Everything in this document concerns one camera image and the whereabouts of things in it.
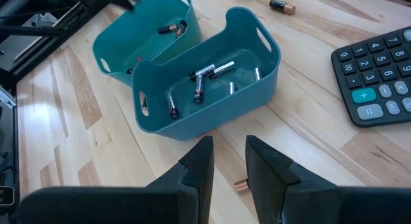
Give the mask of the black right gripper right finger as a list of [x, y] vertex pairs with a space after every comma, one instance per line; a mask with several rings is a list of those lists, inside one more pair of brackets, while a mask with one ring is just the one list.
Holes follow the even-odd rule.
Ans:
[[260, 224], [411, 224], [411, 188], [335, 185], [255, 135], [245, 156]]

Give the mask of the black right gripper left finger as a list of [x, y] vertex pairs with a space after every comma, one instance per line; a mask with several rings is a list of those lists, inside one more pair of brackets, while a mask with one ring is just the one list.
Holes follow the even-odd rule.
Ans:
[[17, 224], [208, 224], [213, 138], [146, 187], [49, 187], [25, 197]]

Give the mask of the bright teal plastic bin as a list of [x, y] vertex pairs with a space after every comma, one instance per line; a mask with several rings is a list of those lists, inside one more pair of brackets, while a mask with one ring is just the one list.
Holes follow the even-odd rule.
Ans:
[[[177, 30], [164, 35], [157, 29], [185, 20], [188, 24], [178, 39]], [[131, 86], [138, 62], [163, 64], [200, 43], [201, 31], [191, 0], [138, 0], [133, 12], [125, 12], [94, 41], [92, 50], [100, 71]]]

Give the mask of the copper black Duracell battery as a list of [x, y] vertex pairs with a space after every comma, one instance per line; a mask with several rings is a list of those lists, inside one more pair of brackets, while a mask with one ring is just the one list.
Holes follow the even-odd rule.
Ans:
[[164, 34], [171, 33], [171, 32], [173, 32], [173, 31], [176, 31], [176, 30], [178, 30], [178, 28], [179, 28], [179, 25], [178, 25], [178, 24], [170, 24], [170, 25], [167, 25], [167, 26], [163, 26], [163, 27], [161, 27], [161, 28], [158, 28], [157, 31], [158, 31], [158, 34], [164, 35]]

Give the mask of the dark blue-teal plastic bin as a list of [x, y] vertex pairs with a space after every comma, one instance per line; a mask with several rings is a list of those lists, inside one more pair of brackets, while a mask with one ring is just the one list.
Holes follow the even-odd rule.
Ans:
[[[136, 122], [142, 131], [179, 141], [192, 139], [268, 103], [275, 93], [281, 51], [256, 14], [244, 7], [228, 9], [226, 27], [165, 64], [139, 62], [132, 74]], [[194, 102], [193, 71], [234, 61], [235, 68], [204, 80], [204, 100]], [[256, 81], [254, 70], [261, 69]], [[229, 95], [234, 82], [238, 90]], [[179, 117], [172, 119], [166, 99], [171, 92]]]

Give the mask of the silver black Energizer battery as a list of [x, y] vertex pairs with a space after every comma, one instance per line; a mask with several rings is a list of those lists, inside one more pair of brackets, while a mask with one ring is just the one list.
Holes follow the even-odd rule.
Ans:
[[196, 104], [201, 104], [204, 100], [203, 87], [204, 77], [202, 75], [199, 75], [196, 79], [195, 93], [193, 99]]

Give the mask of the black desk calculator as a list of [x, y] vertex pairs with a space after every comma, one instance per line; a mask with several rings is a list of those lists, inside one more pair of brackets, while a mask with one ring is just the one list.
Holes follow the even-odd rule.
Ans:
[[411, 26], [336, 49], [331, 63], [354, 125], [411, 122]]

